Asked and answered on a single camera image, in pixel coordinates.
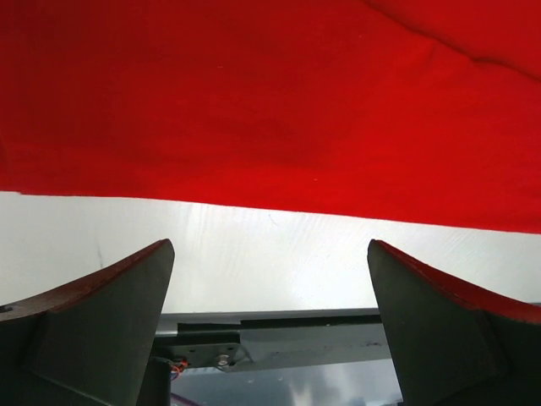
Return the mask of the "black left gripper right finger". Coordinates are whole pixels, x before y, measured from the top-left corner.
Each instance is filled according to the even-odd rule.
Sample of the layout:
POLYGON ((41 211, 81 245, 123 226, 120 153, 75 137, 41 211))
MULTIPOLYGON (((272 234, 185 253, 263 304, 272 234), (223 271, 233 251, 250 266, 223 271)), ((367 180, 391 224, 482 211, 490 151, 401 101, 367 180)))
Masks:
POLYGON ((406 405, 538 405, 540 308, 381 240, 368 264, 406 405))

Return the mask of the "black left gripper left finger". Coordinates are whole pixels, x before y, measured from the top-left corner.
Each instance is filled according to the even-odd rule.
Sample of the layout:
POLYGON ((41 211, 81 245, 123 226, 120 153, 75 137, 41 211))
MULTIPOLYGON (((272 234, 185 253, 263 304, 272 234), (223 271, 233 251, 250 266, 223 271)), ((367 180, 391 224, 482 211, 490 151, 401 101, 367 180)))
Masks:
POLYGON ((163 239, 1 307, 3 405, 135 405, 172 275, 163 239))

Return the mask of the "red t shirt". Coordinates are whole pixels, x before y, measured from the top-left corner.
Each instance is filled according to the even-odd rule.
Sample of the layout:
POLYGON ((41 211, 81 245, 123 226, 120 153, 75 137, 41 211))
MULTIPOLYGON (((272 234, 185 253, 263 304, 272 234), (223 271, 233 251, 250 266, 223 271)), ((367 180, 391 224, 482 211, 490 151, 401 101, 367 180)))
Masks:
POLYGON ((538 233, 537 1, 4 1, 1 188, 538 233))

